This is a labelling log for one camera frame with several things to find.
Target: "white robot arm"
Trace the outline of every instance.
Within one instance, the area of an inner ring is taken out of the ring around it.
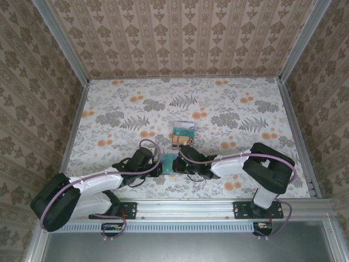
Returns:
[[[172,164],[175,172],[198,174],[208,180],[234,174],[248,174],[253,177],[261,185],[249,207],[257,218],[266,213],[278,194],[284,194],[292,170],[277,160],[267,162],[265,157],[258,157],[259,155],[257,157],[243,155],[246,153],[261,154],[261,156],[271,155],[282,158],[294,166],[294,161],[291,158],[261,143],[255,143],[250,151],[246,151],[240,157],[236,158],[235,156],[234,159],[229,159],[229,156],[217,155],[206,157],[190,145],[182,146],[181,153],[186,156],[186,159],[181,154],[178,155]],[[102,173],[98,172],[82,177],[66,177],[63,173],[57,174],[33,199],[31,208],[41,218],[57,192],[71,184],[50,205],[49,211],[43,218],[46,230],[55,231],[70,219],[87,217],[92,214],[115,216],[119,211],[121,202],[112,193],[112,190],[131,185],[136,178],[144,180],[146,177],[159,177],[162,173],[162,164],[160,163],[158,163],[157,168],[147,172],[155,165],[153,152],[145,147],[140,147],[131,158],[114,164]],[[123,172],[134,172],[135,174],[123,175]]]

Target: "wire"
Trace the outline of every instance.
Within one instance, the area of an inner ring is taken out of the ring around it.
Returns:
[[[143,174],[149,173],[150,171],[153,171],[155,168],[157,168],[158,165],[161,162],[161,157],[162,157],[161,149],[158,146],[158,144],[156,144],[154,141],[152,141],[150,139],[143,139],[143,140],[141,140],[140,143],[139,143],[139,147],[141,147],[142,143],[145,142],[145,141],[151,142],[158,149],[158,157],[159,158],[158,158],[158,161],[155,164],[155,166],[153,166],[149,170],[141,171],[141,172],[119,172],[119,171],[101,172],[101,173],[98,173],[98,174],[95,174],[95,175],[92,175],[92,176],[89,176],[89,177],[84,177],[84,178],[82,178],[80,180],[76,180],[76,181],[74,181],[72,183],[69,183],[69,184],[65,185],[60,191],[58,191],[58,193],[51,199],[51,201],[48,203],[48,205],[44,209],[44,212],[43,212],[43,214],[40,217],[40,227],[45,230],[44,219],[45,219],[45,217],[47,215],[47,212],[49,211],[49,209],[51,208],[53,203],[57,200],[57,198],[61,194],[63,194],[64,191],[66,191],[69,187],[72,187],[73,185],[75,185],[77,183],[82,183],[82,182],[85,182],[85,181],[88,181],[90,179],[93,179],[93,178],[96,178],[96,177],[100,177],[100,176],[107,176],[107,175],[143,175]]]
[[[145,177],[140,178],[140,179],[143,179],[143,181],[142,181],[141,183],[139,183],[139,184],[137,184],[137,185],[135,185],[135,186],[130,186],[130,185],[129,185],[129,187],[130,187],[130,188],[139,187],[140,185],[142,185],[142,184],[146,181],[146,178],[145,178]]]
[[[280,158],[280,157],[275,157],[275,156],[271,156],[269,154],[257,154],[257,153],[241,153],[241,154],[236,154],[234,156],[228,156],[228,157],[222,157],[222,158],[219,158],[219,159],[214,159],[214,160],[210,160],[210,161],[202,161],[202,162],[199,162],[199,161],[194,161],[188,157],[186,157],[183,152],[180,150],[180,147],[179,147],[179,137],[182,133],[186,132],[186,130],[183,130],[181,131],[178,136],[177,136],[177,150],[178,152],[180,153],[180,155],[185,159],[187,160],[188,162],[191,162],[193,164],[211,164],[211,163],[215,163],[215,162],[220,162],[222,160],[228,160],[228,159],[235,159],[235,158],[241,158],[241,157],[264,157],[264,158],[269,158],[269,159],[274,159],[274,160],[277,160],[277,161],[280,161],[282,162],[283,164],[287,165],[289,168],[292,169],[293,171],[293,177],[290,179],[290,181],[288,182],[288,184],[292,183],[294,181],[294,179],[296,179],[297,177],[297,171],[295,169],[295,167],[293,165],[291,165],[289,162],[287,162],[286,160]]]
[[[269,220],[269,223],[273,225],[273,214],[271,212],[270,213],[270,220]]]
[[[189,174],[187,174],[186,176],[187,176],[190,180],[192,180],[193,182],[202,182],[202,181],[205,180],[205,178],[203,178],[202,180],[194,180],[194,179],[192,179],[192,178],[189,176]]]
[[[120,232],[119,232],[116,236],[114,236],[115,238],[121,236],[121,235],[124,233],[124,231],[125,231],[125,229],[126,229],[126,227],[127,227],[127,221],[126,221],[126,219],[123,218],[123,217],[118,217],[118,216],[104,216],[104,215],[100,215],[100,214],[93,214],[93,215],[96,216],[96,217],[100,217],[100,218],[113,218],[113,219],[118,219],[118,220],[122,220],[122,221],[123,221],[123,227],[122,227],[122,229],[120,230]],[[105,240],[108,238],[108,236],[105,235],[105,230],[106,230],[108,227],[110,227],[110,224],[106,225],[106,226],[103,228],[103,230],[102,230],[102,235],[103,235],[103,237],[104,237]]]
[[[180,150],[180,147],[179,147],[179,137],[180,137],[180,135],[181,135],[182,133],[184,133],[184,132],[186,132],[186,130],[181,131],[181,132],[178,134],[178,136],[177,136],[177,150],[178,150],[179,154],[180,154],[185,160],[187,160],[187,161],[189,161],[189,162],[191,162],[191,163],[194,163],[194,164],[210,164],[210,163],[220,162],[220,161],[222,161],[222,160],[234,159],[234,158],[239,158],[239,157],[264,157],[264,158],[269,158],[269,159],[274,159],[274,160],[280,161],[280,162],[284,163],[285,165],[287,165],[289,168],[291,168],[291,170],[293,171],[293,177],[289,180],[288,184],[292,183],[292,182],[296,179],[296,177],[297,177],[297,171],[296,171],[296,169],[295,169],[295,167],[294,167],[293,165],[291,165],[289,162],[285,161],[284,159],[282,159],[282,158],[280,158],[280,157],[275,157],[275,156],[271,156],[271,155],[268,155],[268,154],[255,154],[255,153],[243,153],[243,154],[242,154],[242,153],[241,153],[241,154],[237,154],[237,155],[234,155],[234,156],[222,157],[222,158],[219,158],[219,159],[214,159],[214,160],[210,160],[210,161],[203,161],[203,162],[198,162],[198,161],[191,160],[190,158],[186,157],[186,156],[182,153],[182,151]],[[277,234],[279,234],[279,233],[284,229],[284,227],[288,224],[288,222],[289,222],[289,220],[290,220],[290,218],[291,218],[291,215],[292,215],[292,206],[291,206],[289,203],[285,202],[285,201],[282,201],[282,200],[280,200],[280,199],[277,199],[278,196],[279,196],[279,195],[277,195],[277,196],[275,197],[275,200],[276,200],[277,202],[281,203],[281,204],[285,204],[285,205],[289,206],[290,212],[289,212],[289,214],[288,214],[288,216],[287,216],[287,218],[286,218],[284,224],[281,226],[281,228],[280,228],[277,232],[275,232],[275,233],[269,235],[268,237],[276,236]]]

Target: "floor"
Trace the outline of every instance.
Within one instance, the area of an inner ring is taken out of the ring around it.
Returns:
[[[290,156],[299,177],[282,197],[309,197],[274,78],[92,80],[68,175],[90,174],[131,157],[143,138],[164,153],[176,153],[171,146],[175,121],[195,123],[194,147],[203,154],[240,153],[262,142]],[[246,174],[201,183],[165,175],[115,193],[120,198],[251,198],[257,187]]]

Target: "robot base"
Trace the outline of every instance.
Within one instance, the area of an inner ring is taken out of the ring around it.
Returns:
[[[270,219],[270,214],[273,219],[284,218],[281,204],[277,201],[273,201],[267,210],[254,205],[252,201],[234,202],[233,206],[235,219]]]

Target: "patterned wall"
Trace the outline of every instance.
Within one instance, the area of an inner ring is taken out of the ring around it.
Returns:
[[[49,0],[91,79],[278,75],[315,0]]]
[[[349,239],[349,1],[332,1],[287,87],[322,193]]]
[[[0,261],[25,256],[29,203],[58,171],[82,87],[31,1],[0,1]]]

